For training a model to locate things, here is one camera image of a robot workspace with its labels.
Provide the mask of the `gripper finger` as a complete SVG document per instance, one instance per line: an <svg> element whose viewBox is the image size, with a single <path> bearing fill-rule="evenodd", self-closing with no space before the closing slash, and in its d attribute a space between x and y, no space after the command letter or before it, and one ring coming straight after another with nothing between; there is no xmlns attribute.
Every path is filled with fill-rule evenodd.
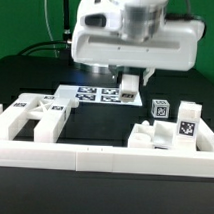
<svg viewBox="0 0 214 214"><path fill-rule="evenodd" d="M149 78L153 76L155 72L155 68L148 67L146 70L143 71L143 85L146 86L148 83Z"/></svg>
<svg viewBox="0 0 214 214"><path fill-rule="evenodd" d="M112 77L119 83L122 79L122 73L124 71L124 67L120 65L109 65L108 70L111 72Z"/></svg>

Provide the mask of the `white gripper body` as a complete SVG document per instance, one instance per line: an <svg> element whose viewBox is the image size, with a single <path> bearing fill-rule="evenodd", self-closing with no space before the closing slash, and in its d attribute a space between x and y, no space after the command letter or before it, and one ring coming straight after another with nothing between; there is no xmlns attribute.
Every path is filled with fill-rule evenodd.
<svg viewBox="0 0 214 214"><path fill-rule="evenodd" d="M198 37L198 22L168 21L143 42L77 25L71 54L83 64L187 71L196 62Z"/></svg>

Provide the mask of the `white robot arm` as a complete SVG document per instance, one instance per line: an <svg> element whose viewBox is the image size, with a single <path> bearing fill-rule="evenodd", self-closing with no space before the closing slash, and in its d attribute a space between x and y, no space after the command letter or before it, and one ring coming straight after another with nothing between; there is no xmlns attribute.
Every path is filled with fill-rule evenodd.
<svg viewBox="0 0 214 214"><path fill-rule="evenodd" d="M205 23L169 18L169 0L81 0L71 55L82 64L187 71L196 62Z"/></svg>

